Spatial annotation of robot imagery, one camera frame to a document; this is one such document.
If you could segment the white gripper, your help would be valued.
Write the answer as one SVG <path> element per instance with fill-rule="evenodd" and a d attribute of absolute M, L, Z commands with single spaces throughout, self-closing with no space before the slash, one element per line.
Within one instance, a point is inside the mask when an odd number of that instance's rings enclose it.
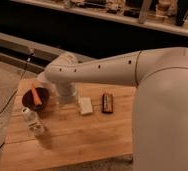
<path fill-rule="evenodd" d="M 61 104 L 74 103 L 78 98 L 78 93 L 74 83 L 63 83 L 56 85 L 58 101 Z"/>

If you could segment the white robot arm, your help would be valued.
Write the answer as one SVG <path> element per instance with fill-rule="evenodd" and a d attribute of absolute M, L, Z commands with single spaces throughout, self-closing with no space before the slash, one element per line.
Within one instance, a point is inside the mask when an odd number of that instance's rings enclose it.
<path fill-rule="evenodd" d="M 133 171 L 188 171 L 188 48 L 136 51 L 84 63 L 65 52 L 38 79 L 54 84 L 61 99 L 72 98 L 78 82 L 134 87 Z"/>

